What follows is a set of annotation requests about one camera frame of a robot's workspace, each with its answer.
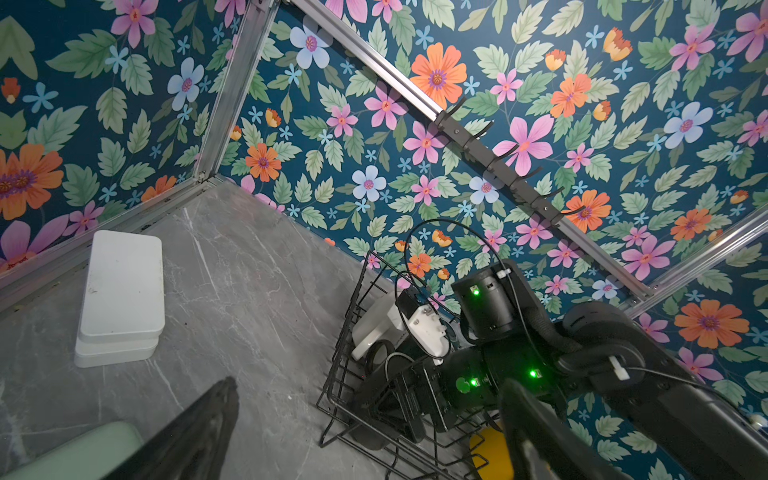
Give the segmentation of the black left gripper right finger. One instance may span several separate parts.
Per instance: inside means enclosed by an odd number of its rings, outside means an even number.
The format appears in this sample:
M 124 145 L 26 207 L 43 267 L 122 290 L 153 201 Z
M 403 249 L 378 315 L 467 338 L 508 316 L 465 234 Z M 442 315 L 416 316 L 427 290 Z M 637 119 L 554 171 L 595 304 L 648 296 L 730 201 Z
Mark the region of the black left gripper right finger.
M 522 384 L 507 380 L 499 393 L 515 479 L 626 479 Z

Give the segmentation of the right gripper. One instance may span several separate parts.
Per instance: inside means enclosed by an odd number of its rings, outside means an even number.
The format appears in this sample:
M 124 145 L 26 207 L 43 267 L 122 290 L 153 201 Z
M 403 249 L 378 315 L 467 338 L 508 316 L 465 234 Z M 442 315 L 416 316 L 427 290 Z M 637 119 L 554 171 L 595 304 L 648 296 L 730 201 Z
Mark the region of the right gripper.
M 391 356 L 365 379 L 365 418 L 392 438 L 422 441 L 427 427 L 446 433 L 456 425 L 432 362 Z

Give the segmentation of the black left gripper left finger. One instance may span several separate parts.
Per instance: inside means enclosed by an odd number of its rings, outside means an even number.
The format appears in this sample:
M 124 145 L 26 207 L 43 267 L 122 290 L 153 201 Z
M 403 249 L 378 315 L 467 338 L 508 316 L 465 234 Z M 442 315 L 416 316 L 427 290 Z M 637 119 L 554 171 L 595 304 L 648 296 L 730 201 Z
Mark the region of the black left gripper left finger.
M 216 382 L 106 475 L 114 479 L 218 479 L 238 420 L 236 380 Z

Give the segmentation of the yellow mug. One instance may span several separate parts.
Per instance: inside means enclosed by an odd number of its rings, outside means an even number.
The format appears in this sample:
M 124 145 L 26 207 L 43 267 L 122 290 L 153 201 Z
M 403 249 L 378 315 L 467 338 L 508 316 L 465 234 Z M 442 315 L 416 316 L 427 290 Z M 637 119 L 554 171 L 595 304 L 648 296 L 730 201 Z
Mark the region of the yellow mug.
M 514 470 L 502 432 L 487 427 L 470 438 L 471 460 L 482 480 L 512 480 Z

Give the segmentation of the white mug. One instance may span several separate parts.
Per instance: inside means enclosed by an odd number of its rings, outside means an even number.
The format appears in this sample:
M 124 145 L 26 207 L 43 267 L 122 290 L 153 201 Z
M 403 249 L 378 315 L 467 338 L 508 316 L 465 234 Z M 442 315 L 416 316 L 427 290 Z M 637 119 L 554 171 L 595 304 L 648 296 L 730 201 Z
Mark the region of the white mug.
M 394 295 L 382 296 L 365 312 L 352 329 L 354 360 L 361 360 L 374 343 L 387 340 L 397 346 L 406 334 Z

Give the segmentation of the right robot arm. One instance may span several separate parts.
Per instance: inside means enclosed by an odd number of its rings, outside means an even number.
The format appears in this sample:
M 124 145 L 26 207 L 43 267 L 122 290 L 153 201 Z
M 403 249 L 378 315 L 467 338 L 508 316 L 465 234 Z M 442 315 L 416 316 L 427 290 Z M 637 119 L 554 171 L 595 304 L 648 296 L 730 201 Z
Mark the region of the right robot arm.
M 607 456 L 564 423 L 569 398 L 592 393 L 697 479 L 766 477 L 766 430 L 619 308 L 582 303 L 554 323 L 510 260 L 453 291 L 467 347 L 441 364 L 388 355 L 352 400 L 361 444 L 420 441 L 425 417 L 444 432 L 461 413 L 495 410 L 516 478 L 617 479 Z

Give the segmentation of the pale green case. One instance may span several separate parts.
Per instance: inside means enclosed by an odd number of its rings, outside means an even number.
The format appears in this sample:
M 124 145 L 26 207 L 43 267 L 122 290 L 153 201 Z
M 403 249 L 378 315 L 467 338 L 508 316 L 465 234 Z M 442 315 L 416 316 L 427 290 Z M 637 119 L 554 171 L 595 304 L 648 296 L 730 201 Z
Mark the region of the pale green case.
M 132 424 L 112 422 L 56 447 L 2 479 L 102 479 L 142 445 Z

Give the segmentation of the white rectangular box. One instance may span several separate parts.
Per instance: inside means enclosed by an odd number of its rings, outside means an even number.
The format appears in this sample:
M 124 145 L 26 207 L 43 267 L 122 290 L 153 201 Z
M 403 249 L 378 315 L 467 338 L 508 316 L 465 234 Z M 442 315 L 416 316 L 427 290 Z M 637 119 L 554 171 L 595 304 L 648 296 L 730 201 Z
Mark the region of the white rectangular box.
M 164 328 L 161 239 L 98 231 L 91 245 L 74 364 L 93 368 L 147 360 Z

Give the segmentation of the aluminium frame post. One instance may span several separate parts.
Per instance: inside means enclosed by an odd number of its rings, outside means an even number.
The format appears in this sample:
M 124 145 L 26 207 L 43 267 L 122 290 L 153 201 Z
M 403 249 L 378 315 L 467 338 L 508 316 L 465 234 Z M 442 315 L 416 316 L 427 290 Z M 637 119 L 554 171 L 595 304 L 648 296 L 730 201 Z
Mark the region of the aluminium frame post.
M 198 183 L 209 180 L 221 167 L 279 6 L 280 1 L 246 3 L 238 43 L 224 68 L 223 85 L 218 92 L 195 166 Z

